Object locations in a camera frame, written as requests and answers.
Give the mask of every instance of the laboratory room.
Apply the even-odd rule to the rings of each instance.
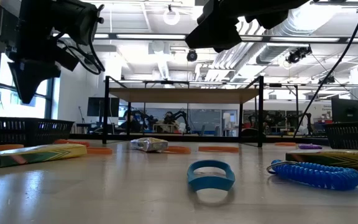
[[[0,0],[0,223],[358,223],[358,1]]]

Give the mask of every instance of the blue coiled keychain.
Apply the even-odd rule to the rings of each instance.
[[[351,168],[274,160],[267,172],[322,189],[351,190],[358,186],[358,171]]]

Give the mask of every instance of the yellow patterned box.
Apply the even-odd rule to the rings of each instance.
[[[0,167],[68,159],[86,154],[80,144],[53,144],[0,151]]]
[[[322,149],[295,150],[285,154],[285,160],[311,162],[326,166],[350,167],[358,169],[358,150]]]

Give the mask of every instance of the black plastic basket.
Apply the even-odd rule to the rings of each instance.
[[[67,139],[73,123],[53,119],[0,117],[0,144],[51,144],[57,139]]]
[[[358,122],[327,124],[326,133],[333,149],[358,149]]]

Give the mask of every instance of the monitor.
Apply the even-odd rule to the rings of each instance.
[[[119,98],[110,98],[109,117],[118,117]],[[88,116],[104,116],[104,98],[88,98]]]
[[[333,122],[358,122],[358,100],[331,99]]]

